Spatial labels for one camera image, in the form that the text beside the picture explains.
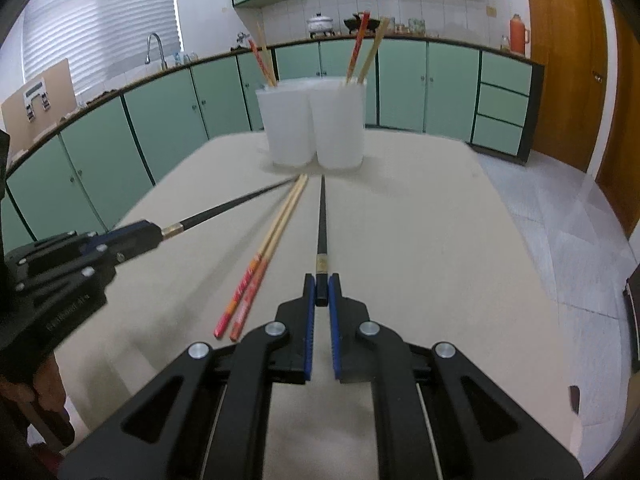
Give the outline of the person's hand holding gripper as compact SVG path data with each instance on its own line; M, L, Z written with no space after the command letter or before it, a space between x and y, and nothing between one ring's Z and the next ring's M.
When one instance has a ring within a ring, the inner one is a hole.
M35 403L43 411L58 414L68 422L70 415L65 409L65 402L66 391L58 361L54 354L50 354L27 382L12 382L1 376L1 429L26 429L28 423L24 422L25 417L18 407L20 403Z

